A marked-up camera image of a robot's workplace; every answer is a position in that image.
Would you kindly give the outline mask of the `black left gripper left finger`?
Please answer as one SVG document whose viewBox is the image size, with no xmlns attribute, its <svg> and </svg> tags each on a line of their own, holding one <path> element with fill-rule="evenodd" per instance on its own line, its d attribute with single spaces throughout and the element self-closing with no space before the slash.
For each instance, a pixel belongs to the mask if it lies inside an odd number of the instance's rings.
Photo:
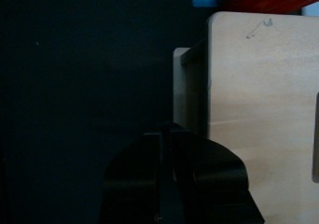
<svg viewBox="0 0 319 224">
<path fill-rule="evenodd" d="M 159 179 L 161 135 L 149 133 L 106 168 L 99 224 L 159 224 Z"/>
</svg>

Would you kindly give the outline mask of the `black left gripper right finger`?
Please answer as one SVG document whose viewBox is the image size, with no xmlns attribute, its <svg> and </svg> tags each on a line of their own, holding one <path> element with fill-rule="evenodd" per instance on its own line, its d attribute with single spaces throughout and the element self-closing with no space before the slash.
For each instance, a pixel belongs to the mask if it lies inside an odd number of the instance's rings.
<svg viewBox="0 0 319 224">
<path fill-rule="evenodd" d="M 186 224 L 265 224 L 234 152 L 189 131 L 171 132 L 171 148 Z"/>
</svg>

